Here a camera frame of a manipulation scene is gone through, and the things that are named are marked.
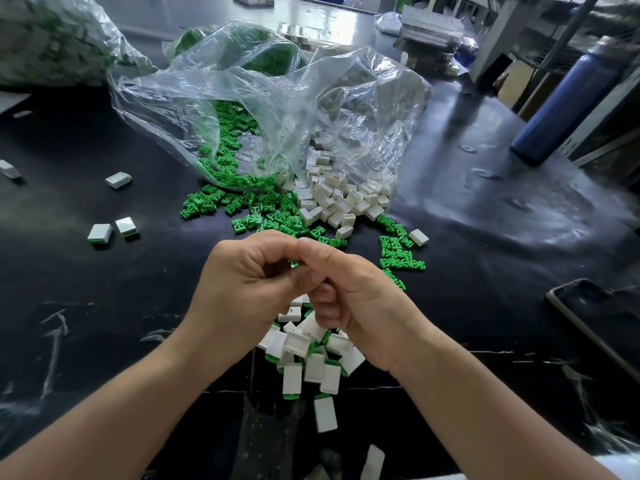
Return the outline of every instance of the water bottle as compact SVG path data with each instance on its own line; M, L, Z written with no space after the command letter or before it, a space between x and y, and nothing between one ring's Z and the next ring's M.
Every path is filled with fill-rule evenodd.
M637 46L604 36L551 93L511 144L526 163L545 161L615 87Z

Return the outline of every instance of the table surface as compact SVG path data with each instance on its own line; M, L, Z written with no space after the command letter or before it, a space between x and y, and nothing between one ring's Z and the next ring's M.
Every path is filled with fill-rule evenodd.
M371 15L299 0L258 10L229 0L98 1L156 63L160 42L180 27L236 17L329 27L392 54L393 39L375 31ZM390 207L430 238L414 252L427 270L398 272L408 295L589 452L606 451L585 425L594 413L633 438L638 387L543 294L580 277L635 283L635 202L558 155L527 167L508 149L521 120L459 82L430 82ZM0 118L0 155L25 176L22 184L0 179L0 456L156 346L153 338L180 322L213 245L236 238L221 212L180 218L185 195L202 182L118 119L105 90L43 91L20 109L34 113ZM134 181L114 191L103 179L117 171ZM126 216L139 239L114 236L103 251L86 243L94 223ZM360 224L348 252L377 260L379 234ZM283 401L263 355L247 355L185 414L151 465L158 478L301 479L322 463L350 479L371 443L387 454L384 478L457 471L388 374L364 364L343 380L340 428L318 435L311 395ZM581 376L568 378L569 370L590 378L580 394Z

